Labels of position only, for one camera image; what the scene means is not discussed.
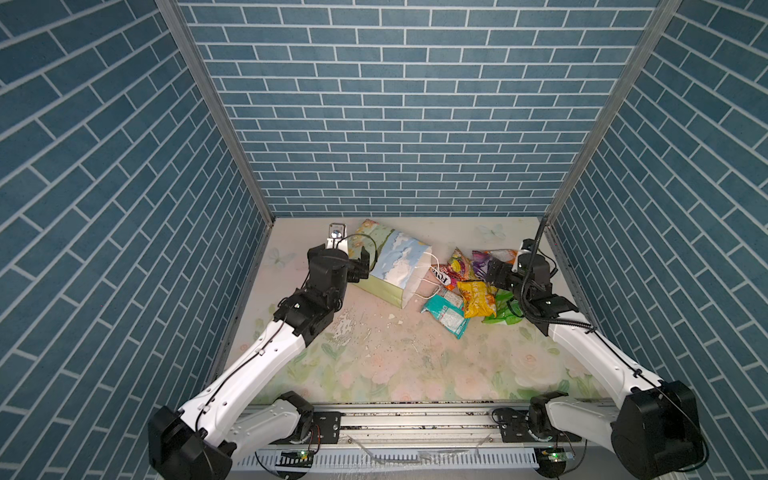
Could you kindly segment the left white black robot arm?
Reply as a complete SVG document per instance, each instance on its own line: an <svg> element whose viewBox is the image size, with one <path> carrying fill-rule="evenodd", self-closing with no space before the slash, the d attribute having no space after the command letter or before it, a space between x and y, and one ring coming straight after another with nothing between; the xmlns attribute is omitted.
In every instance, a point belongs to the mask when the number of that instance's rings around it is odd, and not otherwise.
<svg viewBox="0 0 768 480"><path fill-rule="evenodd" d="M314 408L293 391L254 414L244 411L332 323L348 284L368 278L378 252L362 249L352 258L346 240L328 239L311 248L307 259L304 282L278 303L254 344L179 409L163 406L149 419L149 464L162 478L224 479L257 450L309 435Z"/></svg>

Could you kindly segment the teal candy bag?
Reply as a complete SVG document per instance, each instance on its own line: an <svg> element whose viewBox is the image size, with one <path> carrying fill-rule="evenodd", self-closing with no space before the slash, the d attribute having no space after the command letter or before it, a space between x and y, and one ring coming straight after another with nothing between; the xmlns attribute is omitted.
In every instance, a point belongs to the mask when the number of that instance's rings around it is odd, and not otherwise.
<svg viewBox="0 0 768 480"><path fill-rule="evenodd" d="M461 295L441 289L425 301L421 312L428 313L456 339L461 339L469 323L469 319L464 317L463 306Z"/></svg>

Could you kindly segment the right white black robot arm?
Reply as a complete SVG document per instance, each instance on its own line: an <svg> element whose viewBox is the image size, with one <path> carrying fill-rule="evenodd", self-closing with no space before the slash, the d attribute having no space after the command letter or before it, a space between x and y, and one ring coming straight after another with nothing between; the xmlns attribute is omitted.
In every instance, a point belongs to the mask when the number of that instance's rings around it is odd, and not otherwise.
<svg viewBox="0 0 768 480"><path fill-rule="evenodd" d="M576 358L613 404L596 405L563 391L537 395L526 416L528 436L592 442L613 452L637 479L704 466L710 450L693 391L645 369L607 340L571 300L554 293L553 270L546 256L524 251L514 263L490 258L484 280L511 292L524 318Z"/></svg>

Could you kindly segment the yellow corn snack packet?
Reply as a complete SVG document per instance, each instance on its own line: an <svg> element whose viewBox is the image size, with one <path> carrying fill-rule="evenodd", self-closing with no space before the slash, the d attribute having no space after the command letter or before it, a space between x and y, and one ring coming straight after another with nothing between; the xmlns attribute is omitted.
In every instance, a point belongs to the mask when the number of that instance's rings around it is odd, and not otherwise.
<svg viewBox="0 0 768 480"><path fill-rule="evenodd" d="M492 317L496 314L495 297L486 283L479 280L460 281L457 288L463 298L465 318Z"/></svg>

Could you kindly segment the green snack packet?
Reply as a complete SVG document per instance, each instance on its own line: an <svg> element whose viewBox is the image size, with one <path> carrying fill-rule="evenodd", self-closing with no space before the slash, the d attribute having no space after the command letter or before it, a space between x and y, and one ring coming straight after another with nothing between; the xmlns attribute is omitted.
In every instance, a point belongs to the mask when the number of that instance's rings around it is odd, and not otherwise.
<svg viewBox="0 0 768 480"><path fill-rule="evenodd" d="M495 308L496 313L486 316L484 323L514 325L525 319L520 304L511 291L499 290L496 293Z"/></svg>

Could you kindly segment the pink yellow Fox's candy bag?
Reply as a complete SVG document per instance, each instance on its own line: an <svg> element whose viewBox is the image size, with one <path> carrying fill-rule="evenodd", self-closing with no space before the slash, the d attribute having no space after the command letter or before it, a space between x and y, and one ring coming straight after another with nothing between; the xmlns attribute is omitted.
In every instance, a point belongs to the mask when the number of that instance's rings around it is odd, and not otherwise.
<svg viewBox="0 0 768 480"><path fill-rule="evenodd" d="M449 279L449 283L446 286L448 290L455 290L459 282L477 279L472 261L459 248L454 249L450 259L444 265L443 271Z"/></svg>

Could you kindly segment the purple snack packet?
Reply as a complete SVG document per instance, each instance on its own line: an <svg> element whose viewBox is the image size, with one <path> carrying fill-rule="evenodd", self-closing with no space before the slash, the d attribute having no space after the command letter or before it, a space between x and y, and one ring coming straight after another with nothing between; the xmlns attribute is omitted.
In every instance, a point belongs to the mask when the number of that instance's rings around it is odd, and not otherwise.
<svg viewBox="0 0 768 480"><path fill-rule="evenodd" d="M485 280L493 259L513 264L517 255L518 251L514 249L473 250L472 268L474 275L479 280Z"/></svg>

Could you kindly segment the pastel printed paper bag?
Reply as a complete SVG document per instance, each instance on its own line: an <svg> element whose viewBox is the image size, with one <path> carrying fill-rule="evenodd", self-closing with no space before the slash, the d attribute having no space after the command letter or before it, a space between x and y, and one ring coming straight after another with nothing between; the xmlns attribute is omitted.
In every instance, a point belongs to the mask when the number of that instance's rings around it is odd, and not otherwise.
<svg viewBox="0 0 768 480"><path fill-rule="evenodd" d="M363 248L372 256L369 277L357 286L401 309L417 293L435 260L431 245L372 219L364 220L346 241L351 258L359 258Z"/></svg>

